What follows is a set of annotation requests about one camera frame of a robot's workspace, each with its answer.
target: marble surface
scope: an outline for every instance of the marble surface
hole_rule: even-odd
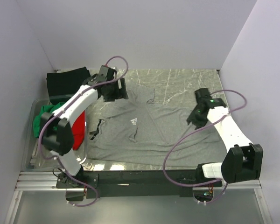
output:
[[[90,70],[90,74],[97,73],[98,70]],[[144,85],[154,88],[154,102],[177,107],[194,108],[196,100],[194,91],[208,87],[210,92],[221,90],[222,85],[216,70],[193,70],[193,69],[148,69],[129,70],[125,76],[126,86],[130,84]],[[215,97],[220,97],[226,102],[224,93],[217,93]],[[100,98],[87,108],[87,133],[85,143],[75,155],[77,160],[83,165],[85,170],[151,170],[162,169],[161,166],[144,165],[118,161],[97,161],[86,158],[87,145],[89,144],[91,131],[96,130],[99,115],[107,108],[108,103]],[[57,166],[56,161],[44,161],[38,154],[35,160],[35,168],[51,171]],[[183,167],[168,167],[168,169],[183,169]]]

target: gray wall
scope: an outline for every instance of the gray wall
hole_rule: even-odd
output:
[[[220,69],[256,0],[17,0],[56,69]]]
[[[280,224],[280,0],[258,0],[220,72],[223,87],[248,98],[234,113],[244,133],[264,148],[261,184]],[[231,107],[241,99],[228,94]]]
[[[0,0],[0,223],[21,169],[32,101],[45,93],[52,67],[14,0]]]

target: red cloth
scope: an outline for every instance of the red cloth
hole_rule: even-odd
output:
[[[74,135],[73,150],[78,150],[85,137],[85,112],[76,119],[71,130]]]

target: gray t-shirt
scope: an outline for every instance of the gray t-shirt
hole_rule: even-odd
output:
[[[172,146],[194,131],[195,127],[186,121],[191,110],[155,104],[152,88],[132,86],[127,93],[128,100],[110,103],[101,114],[103,122],[89,145],[88,158],[161,166]],[[224,143],[211,127],[181,142],[167,165],[195,167],[223,161],[225,156]]]

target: green cloth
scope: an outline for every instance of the green cloth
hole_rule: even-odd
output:
[[[41,111],[39,112],[39,115],[37,115],[33,120],[33,135],[35,138],[39,137],[39,134],[41,133],[41,116],[45,112],[52,113],[53,111],[60,108],[65,103],[58,103],[56,105],[46,105],[42,106]]]

